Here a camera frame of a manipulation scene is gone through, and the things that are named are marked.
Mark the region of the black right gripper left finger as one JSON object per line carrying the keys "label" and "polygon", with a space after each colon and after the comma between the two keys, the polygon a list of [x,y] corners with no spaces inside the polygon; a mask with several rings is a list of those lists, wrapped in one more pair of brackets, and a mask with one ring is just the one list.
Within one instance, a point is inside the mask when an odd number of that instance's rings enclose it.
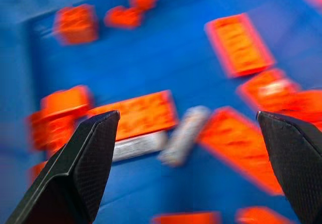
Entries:
{"label": "black right gripper left finger", "polygon": [[5,224],[93,224],[109,178],[120,113],[83,121],[46,163]]}

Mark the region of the blue plastic bin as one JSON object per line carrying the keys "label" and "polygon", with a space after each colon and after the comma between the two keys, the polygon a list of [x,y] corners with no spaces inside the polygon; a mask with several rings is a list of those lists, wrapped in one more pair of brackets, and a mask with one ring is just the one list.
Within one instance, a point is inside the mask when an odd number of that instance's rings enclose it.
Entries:
{"label": "blue plastic bin", "polygon": [[[28,116],[43,97],[87,86],[101,106],[170,90],[177,113],[193,106],[231,106],[251,120],[256,112],[237,94],[244,78],[228,79],[204,26],[247,13],[276,59],[303,89],[322,88],[322,6],[306,0],[158,0],[134,30],[99,25],[93,43],[62,46],[55,12],[90,4],[103,19],[127,0],[0,0],[0,224],[30,186],[44,152],[30,145]],[[112,166],[95,224],[148,224],[158,214],[218,211],[234,224],[239,208],[267,206],[297,222],[287,200],[272,196],[195,146],[186,164],[163,165],[156,154]]]}

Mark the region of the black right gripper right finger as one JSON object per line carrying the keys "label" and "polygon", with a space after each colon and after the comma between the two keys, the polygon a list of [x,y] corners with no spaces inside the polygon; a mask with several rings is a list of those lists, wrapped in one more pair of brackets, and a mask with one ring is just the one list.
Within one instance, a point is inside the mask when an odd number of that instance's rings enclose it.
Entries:
{"label": "black right gripper right finger", "polygon": [[322,131],[286,115],[259,111],[269,160],[301,224],[322,224]]}

